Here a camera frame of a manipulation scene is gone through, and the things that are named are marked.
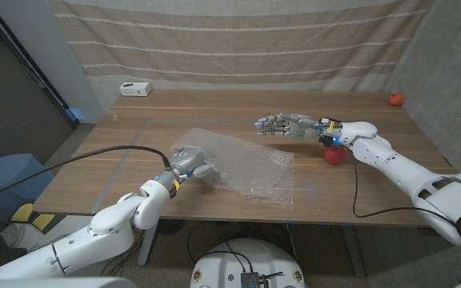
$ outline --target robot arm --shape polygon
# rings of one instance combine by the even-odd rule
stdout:
[[[357,160],[385,174],[411,198],[415,207],[433,211],[453,222],[454,225],[418,210],[426,223],[445,239],[461,246],[461,174],[435,174],[402,156],[386,139],[378,136],[376,127],[368,122],[339,122],[330,118],[315,121],[305,115],[277,114],[260,118],[255,127],[260,130],[259,135],[284,135],[294,139],[319,137],[324,146],[345,146]]]
[[[188,178],[212,171],[201,150],[184,148],[170,158],[170,167],[129,193],[117,204],[99,211],[90,225],[26,256],[0,266],[0,279],[54,278],[126,252],[134,242],[132,224],[150,229],[159,220],[168,198]]]

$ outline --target table leg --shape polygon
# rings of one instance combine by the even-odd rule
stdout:
[[[366,269],[364,268],[362,255],[360,254],[359,243],[357,242],[355,229],[353,226],[341,226],[341,230],[343,231],[344,239],[346,240],[348,253],[350,254],[351,258],[351,265],[353,265],[355,276],[366,276]]]
[[[158,223],[156,223],[149,230],[146,230],[143,234],[142,248],[140,248],[140,255],[138,256],[138,265],[140,266],[145,266],[149,261],[152,244],[154,243],[154,238],[156,237],[156,229],[158,228]]]

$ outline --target yellow pad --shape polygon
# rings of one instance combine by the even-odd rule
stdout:
[[[46,226],[53,221],[54,219],[54,214],[43,214],[38,217],[36,217],[35,220],[32,221],[31,224],[33,224],[35,227],[37,227],[40,231],[44,231]]]
[[[19,207],[12,216],[11,222],[28,222],[33,212],[33,204],[27,203]]]

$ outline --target red fruit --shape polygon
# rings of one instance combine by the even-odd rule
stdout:
[[[401,106],[403,105],[403,95],[401,93],[394,93],[387,101],[393,106]]]
[[[346,150],[343,146],[332,145],[325,148],[323,152],[323,158],[327,161],[328,164],[337,165],[344,160],[346,157]]]

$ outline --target bubble wrap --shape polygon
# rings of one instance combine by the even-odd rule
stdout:
[[[253,200],[280,205],[293,202],[295,157],[291,153],[194,128],[171,147],[204,151],[214,172],[203,180],[220,190],[235,190]]]

